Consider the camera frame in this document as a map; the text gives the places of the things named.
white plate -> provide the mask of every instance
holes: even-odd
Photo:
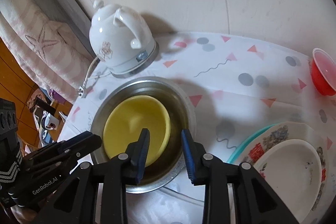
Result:
[[[255,139],[246,145],[246,148],[233,162],[239,165],[243,161],[247,161],[254,165],[260,157],[270,150],[273,146],[291,139],[304,140],[310,143],[320,156],[320,161],[322,165],[322,179],[321,186],[315,203],[310,210],[309,214],[302,222],[304,224],[309,224],[315,218],[320,218],[319,215],[319,204],[320,200],[326,195],[325,189],[327,185],[327,178],[329,172],[329,161],[327,156],[327,148],[323,138],[315,132],[311,127],[305,123],[296,122],[282,122],[270,129],[266,130],[261,135],[257,136]]]
[[[268,150],[254,168],[302,222],[321,185],[322,167],[315,148],[303,140],[287,140]]]

stainless steel basin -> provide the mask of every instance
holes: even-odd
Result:
[[[158,99],[166,107],[171,121],[170,138],[165,151],[145,168],[140,185],[126,187],[129,193],[146,193],[164,186],[184,168],[181,131],[189,128],[195,137],[196,117],[188,96],[174,82],[160,77],[140,77],[123,84],[105,99],[93,119],[91,132],[102,138],[105,123],[112,110],[123,100],[135,95],[149,95]],[[94,164],[109,160],[103,145],[91,153],[91,157]]]

tablecloth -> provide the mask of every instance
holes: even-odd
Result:
[[[314,87],[311,58],[269,42],[226,34],[171,33],[155,40],[158,57],[133,77],[114,78],[102,62],[98,64],[87,84],[88,95],[76,100],[59,140],[90,130],[104,99],[121,84],[140,76],[171,79],[194,105],[196,141],[223,161],[249,135],[270,124],[305,122],[320,134],[330,162],[327,189],[318,210],[303,223],[320,220],[336,194],[336,97],[324,97]],[[202,222],[204,187],[191,185],[186,170],[164,188],[129,194],[127,200],[131,223]]]

starfish pattern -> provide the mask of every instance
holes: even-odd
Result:
[[[33,51],[40,56],[44,62],[46,62],[44,48],[54,46],[59,43],[59,40],[45,39],[45,28],[46,26],[43,25],[37,39],[29,35],[25,35],[28,42],[34,47]]]

squiggly line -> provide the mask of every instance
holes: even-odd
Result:
[[[200,75],[201,73],[206,73],[206,72],[208,72],[209,70],[217,69],[219,65],[225,65],[225,64],[227,63],[227,61],[228,61],[228,59],[225,61],[225,63],[219,63],[215,68],[210,68],[210,69],[208,69],[207,71],[201,71],[199,74],[197,74],[196,76],[194,76],[194,78],[197,77],[198,75]]]
[[[87,130],[90,131],[93,119],[92,119],[92,115],[91,115],[90,111],[88,111],[87,114],[89,114],[89,117],[88,117],[89,122],[88,122],[88,128],[87,128]]]
[[[236,146],[231,146],[231,147],[228,147],[228,144],[229,144],[229,139],[222,139],[222,140],[218,140],[218,138],[217,138],[217,142],[222,142],[222,141],[227,141],[227,143],[226,143],[226,148],[227,149],[232,149],[232,148],[237,148]]]

